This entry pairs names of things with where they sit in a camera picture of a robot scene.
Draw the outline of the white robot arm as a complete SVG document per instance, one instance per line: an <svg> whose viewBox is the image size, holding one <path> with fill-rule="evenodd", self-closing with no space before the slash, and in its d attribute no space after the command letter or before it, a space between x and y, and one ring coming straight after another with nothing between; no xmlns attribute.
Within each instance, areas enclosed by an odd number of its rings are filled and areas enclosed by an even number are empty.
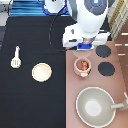
<svg viewBox="0 0 128 128"><path fill-rule="evenodd" d="M101 30L106 18L109 0L44 0L44 8L58 16L64 8L76 21L65 28L62 43L69 50L92 50L95 45L104 45L109 32Z"/></svg>

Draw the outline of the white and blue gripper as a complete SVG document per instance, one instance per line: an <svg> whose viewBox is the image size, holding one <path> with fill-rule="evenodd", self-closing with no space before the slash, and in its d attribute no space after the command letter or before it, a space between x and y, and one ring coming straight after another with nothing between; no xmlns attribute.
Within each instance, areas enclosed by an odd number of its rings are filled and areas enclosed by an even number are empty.
<svg viewBox="0 0 128 128"><path fill-rule="evenodd" d="M77 45L77 51L88 51L88 50L92 50L93 48L94 46L92 45L92 43L89 44L78 43Z"/></svg>

